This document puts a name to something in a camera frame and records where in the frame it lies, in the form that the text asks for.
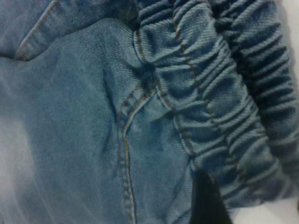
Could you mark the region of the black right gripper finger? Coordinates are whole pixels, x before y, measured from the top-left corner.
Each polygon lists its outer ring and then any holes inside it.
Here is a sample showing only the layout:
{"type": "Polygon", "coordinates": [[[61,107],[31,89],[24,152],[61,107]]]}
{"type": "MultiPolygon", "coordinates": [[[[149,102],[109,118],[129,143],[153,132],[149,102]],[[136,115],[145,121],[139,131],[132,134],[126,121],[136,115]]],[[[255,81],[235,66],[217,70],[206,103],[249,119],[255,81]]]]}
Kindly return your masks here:
{"type": "Polygon", "coordinates": [[[217,183],[205,171],[193,173],[193,223],[232,223],[217,183]]]}

